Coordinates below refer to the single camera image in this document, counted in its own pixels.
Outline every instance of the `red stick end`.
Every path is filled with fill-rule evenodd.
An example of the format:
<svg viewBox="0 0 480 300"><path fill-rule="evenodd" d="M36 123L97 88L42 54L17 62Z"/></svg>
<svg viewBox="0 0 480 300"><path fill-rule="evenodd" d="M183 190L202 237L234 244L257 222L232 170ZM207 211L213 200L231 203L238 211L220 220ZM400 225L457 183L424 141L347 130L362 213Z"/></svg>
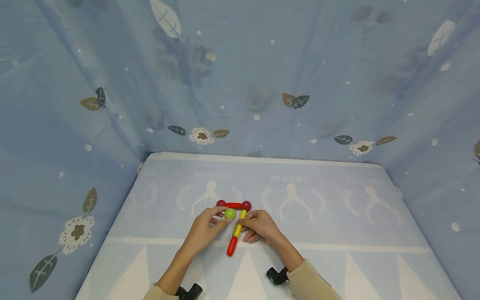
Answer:
<svg viewBox="0 0 480 300"><path fill-rule="evenodd" d="M235 248L237 247L237 241L238 241L237 237L232 237L232 239L230 240L230 244L228 245L228 249L227 249L228 256L232 256L233 253L235 252Z"/></svg>

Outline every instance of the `sleeve cuff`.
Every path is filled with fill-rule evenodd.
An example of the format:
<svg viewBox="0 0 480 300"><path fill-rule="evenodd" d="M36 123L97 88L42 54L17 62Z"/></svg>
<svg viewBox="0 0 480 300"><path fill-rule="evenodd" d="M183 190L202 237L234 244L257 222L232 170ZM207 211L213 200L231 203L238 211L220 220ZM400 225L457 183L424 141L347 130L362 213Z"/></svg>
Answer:
<svg viewBox="0 0 480 300"><path fill-rule="evenodd" d="M144 297L144 300L179 300L177 296L165 294L158 286L152 286Z"/></svg>

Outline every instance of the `hand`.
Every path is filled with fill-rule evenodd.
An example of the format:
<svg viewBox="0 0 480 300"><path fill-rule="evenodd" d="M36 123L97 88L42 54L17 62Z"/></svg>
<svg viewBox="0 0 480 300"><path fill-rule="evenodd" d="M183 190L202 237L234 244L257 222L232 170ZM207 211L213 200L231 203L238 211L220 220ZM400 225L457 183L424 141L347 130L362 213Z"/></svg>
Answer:
<svg viewBox="0 0 480 300"><path fill-rule="evenodd" d="M192 255L197 255L205 249L213 239L232 222L231 219L218 220L214 216L223 217L225 206L206 208L193 221L192 228L188 233L182 248Z"/></svg>
<svg viewBox="0 0 480 300"><path fill-rule="evenodd" d="M272 246L273 243L284 238L275 221L264 210L254 210L250 212L245 219L239 219L237 223L243 226L242 232L248 230L247 234L243 237L243 241L249 243L258 241L263 237L266 242Z"/></svg>

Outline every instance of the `light blue mattress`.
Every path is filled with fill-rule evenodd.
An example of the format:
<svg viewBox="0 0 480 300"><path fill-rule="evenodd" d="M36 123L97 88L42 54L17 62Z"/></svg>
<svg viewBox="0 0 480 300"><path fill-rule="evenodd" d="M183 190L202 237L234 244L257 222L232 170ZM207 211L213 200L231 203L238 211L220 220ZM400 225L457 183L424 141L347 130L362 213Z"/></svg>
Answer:
<svg viewBox="0 0 480 300"><path fill-rule="evenodd" d="M143 164L77 299L141 299L218 199L268 211L344 300L459 299L381 166L168 152ZM199 300L292 299L265 276L283 265L264 242L239 240L226 256L233 228L194 260L182 286L199 284Z"/></svg>

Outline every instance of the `beige sleeve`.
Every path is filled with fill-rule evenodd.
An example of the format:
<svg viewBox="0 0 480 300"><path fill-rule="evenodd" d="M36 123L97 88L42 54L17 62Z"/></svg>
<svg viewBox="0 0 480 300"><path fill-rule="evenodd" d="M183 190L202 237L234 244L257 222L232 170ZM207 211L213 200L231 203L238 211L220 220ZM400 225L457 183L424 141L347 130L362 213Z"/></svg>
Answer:
<svg viewBox="0 0 480 300"><path fill-rule="evenodd" d="M152 286L145 295L144 300L179 300L179 297L167 295L161 288Z"/></svg>
<svg viewBox="0 0 480 300"><path fill-rule="evenodd" d="M342 300L308 260L291 273L287 272L287 277L290 291L297 300Z"/></svg>

